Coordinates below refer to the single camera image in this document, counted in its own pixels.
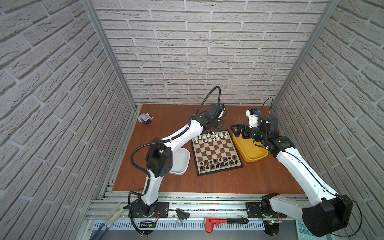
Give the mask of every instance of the cable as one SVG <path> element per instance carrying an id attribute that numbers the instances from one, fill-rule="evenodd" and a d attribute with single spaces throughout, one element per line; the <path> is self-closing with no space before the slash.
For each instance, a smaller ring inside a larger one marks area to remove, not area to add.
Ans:
<path id="1" fill-rule="evenodd" d="M 216 86 L 214 88 L 212 88 L 212 90 L 207 94 L 207 96 L 204 98 L 203 102 L 201 103 L 199 109 L 195 112 L 194 115 L 198 114 L 201 110 L 201 108 L 203 107 L 205 101 L 208 99 L 208 97 L 211 95 L 211 93 L 215 90 L 215 89 L 218 89 L 218 98 L 217 98 L 217 105 L 220 105 L 220 96 L 221 96 L 221 88 L 219 86 Z"/>
<path id="2" fill-rule="evenodd" d="M 334 235 L 334 236 L 336 236 L 336 237 L 351 237 L 351 236 L 354 236 L 354 235 L 356 235 L 356 233 L 358 233 L 358 231 L 360 230 L 360 228 L 361 228 L 361 225 L 362 225 L 362 213 L 361 213 L 361 210 L 360 210 L 360 207 L 359 207 L 359 204 L 358 204 L 358 202 L 357 202 L 357 201 L 355 201 L 355 200 L 351 200 L 351 199 L 345 199 L 345 198 L 342 198 L 342 197 L 340 197 L 340 196 L 337 196 L 337 195 L 335 195 L 335 194 L 333 194 L 333 193 L 329 192 L 328 190 L 327 190 L 327 192 L 328 192 L 329 194 L 331 194 L 331 195 L 334 195 L 335 197 L 338 197 L 338 198 L 340 198 L 340 199 L 343 199 L 343 200 L 347 200 L 347 201 L 352 201 L 352 202 L 355 202 L 355 203 L 356 203 L 356 206 L 358 207 L 358 210 L 359 210 L 359 212 L 360 212 L 360 224 L 359 224 L 359 227 L 358 227 L 358 229 L 357 229 L 357 230 L 356 230 L 354 233 L 352 233 L 351 235 L 347 235 L 347 236 L 337 235 L 337 234 L 333 234 L 333 233 L 331 233 L 331 235 Z"/>

